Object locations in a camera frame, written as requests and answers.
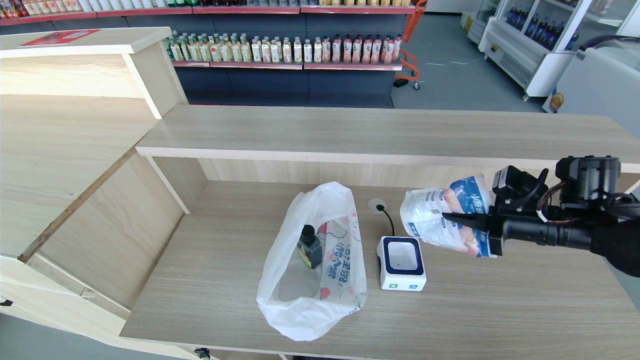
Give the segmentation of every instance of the checkout counter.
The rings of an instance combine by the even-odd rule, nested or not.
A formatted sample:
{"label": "checkout counter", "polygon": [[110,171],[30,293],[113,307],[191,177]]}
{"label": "checkout counter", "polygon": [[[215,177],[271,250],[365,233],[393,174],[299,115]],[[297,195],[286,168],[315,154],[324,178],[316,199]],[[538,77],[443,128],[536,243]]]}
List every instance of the checkout counter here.
{"label": "checkout counter", "polygon": [[[0,311],[183,358],[202,347],[218,359],[637,354],[640,318],[602,258],[524,241],[498,259],[423,246],[424,291],[383,291],[376,246],[388,222],[367,210],[381,197],[400,224],[408,188],[491,179],[506,165],[538,175],[570,154],[620,157],[619,190],[631,191],[640,142],[617,123],[188,105],[161,48],[168,34],[102,29],[29,49],[18,45],[44,34],[0,37],[0,296],[13,301]],[[289,204],[327,181],[353,190],[369,294],[322,338],[294,342],[266,323],[257,286]]]}

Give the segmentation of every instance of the cable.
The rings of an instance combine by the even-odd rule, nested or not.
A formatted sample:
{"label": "cable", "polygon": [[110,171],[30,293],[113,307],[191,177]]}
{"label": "cable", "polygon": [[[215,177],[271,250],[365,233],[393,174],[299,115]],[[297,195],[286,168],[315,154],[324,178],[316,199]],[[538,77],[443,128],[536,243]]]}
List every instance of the cable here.
{"label": "cable", "polygon": [[387,210],[385,210],[384,205],[378,204],[378,205],[376,205],[376,209],[378,211],[382,211],[387,216],[387,218],[389,219],[389,222],[391,223],[391,236],[395,236],[396,235],[396,229],[394,227],[394,221],[391,220],[391,217],[389,216],[389,213],[387,213]]}

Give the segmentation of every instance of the bottle cap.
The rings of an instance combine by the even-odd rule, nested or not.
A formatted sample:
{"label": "bottle cap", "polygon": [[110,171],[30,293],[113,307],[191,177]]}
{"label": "bottle cap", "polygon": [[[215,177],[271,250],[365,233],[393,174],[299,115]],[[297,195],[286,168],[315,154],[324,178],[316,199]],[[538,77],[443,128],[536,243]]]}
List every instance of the bottle cap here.
{"label": "bottle cap", "polygon": [[300,240],[305,245],[311,245],[316,240],[316,230],[311,225],[305,225],[302,228],[302,233],[300,234]]}

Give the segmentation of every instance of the gray floor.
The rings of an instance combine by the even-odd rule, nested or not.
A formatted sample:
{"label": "gray floor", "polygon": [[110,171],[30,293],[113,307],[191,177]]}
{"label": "gray floor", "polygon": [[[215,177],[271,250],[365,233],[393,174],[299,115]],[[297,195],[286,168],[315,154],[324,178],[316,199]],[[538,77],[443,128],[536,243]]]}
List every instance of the gray floor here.
{"label": "gray floor", "polygon": [[[394,89],[396,108],[541,112],[543,99],[523,102],[522,89],[482,54],[459,26],[460,16],[426,15],[405,49],[418,57],[421,89],[412,84]],[[630,295],[640,293],[640,282],[616,274]],[[640,306],[638,297],[636,305]],[[114,348],[68,332],[0,315],[0,359],[30,357],[48,360],[169,360],[142,352]]]}

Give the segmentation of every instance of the chest freezer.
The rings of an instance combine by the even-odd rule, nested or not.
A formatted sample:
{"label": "chest freezer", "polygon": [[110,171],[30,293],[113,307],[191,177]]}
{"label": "chest freezer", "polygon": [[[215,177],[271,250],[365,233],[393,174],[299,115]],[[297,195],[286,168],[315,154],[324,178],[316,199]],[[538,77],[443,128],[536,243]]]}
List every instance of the chest freezer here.
{"label": "chest freezer", "polygon": [[607,35],[580,46],[543,109],[604,115],[640,138],[640,38]]}

